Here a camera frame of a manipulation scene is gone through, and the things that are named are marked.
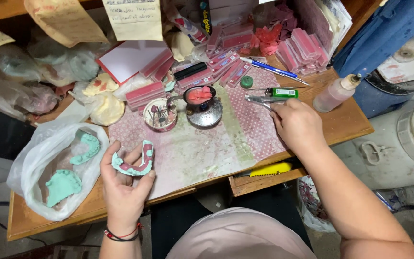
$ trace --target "pink shirt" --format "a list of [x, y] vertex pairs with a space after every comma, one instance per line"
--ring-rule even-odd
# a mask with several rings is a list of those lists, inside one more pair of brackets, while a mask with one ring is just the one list
[[229, 208], [194, 223], [166, 259], [316, 259], [291, 229], [258, 211]]

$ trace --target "white plastic bottle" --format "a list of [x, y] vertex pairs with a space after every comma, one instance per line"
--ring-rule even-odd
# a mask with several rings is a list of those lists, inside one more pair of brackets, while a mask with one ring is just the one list
[[338, 78], [312, 101], [312, 106], [318, 112], [329, 112], [342, 102], [353, 96], [356, 87], [360, 84], [360, 74], [350, 74], [345, 78]]

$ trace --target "green lighter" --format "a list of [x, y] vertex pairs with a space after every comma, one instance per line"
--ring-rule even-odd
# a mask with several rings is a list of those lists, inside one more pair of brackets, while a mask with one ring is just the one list
[[267, 88], [265, 95], [273, 97], [298, 98], [298, 90]]

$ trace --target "person's lap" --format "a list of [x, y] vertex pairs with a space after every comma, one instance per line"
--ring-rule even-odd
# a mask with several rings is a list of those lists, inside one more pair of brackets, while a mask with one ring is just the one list
[[[236, 197], [230, 207], [249, 208], [275, 218], [297, 233], [311, 248], [311, 243], [290, 192], [284, 190], [282, 185]], [[212, 214], [193, 195], [169, 200], [154, 205], [151, 209], [153, 259], [164, 259], [178, 239], [194, 222]]]

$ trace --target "yellow box cutter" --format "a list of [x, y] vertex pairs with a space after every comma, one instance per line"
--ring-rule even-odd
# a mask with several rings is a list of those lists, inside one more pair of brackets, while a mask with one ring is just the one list
[[266, 176], [266, 175], [278, 175], [284, 172], [288, 172], [292, 169], [292, 163], [288, 162], [278, 162], [270, 165], [265, 165], [256, 169], [247, 170], [235, 174], [234, 177], [242, 176]]

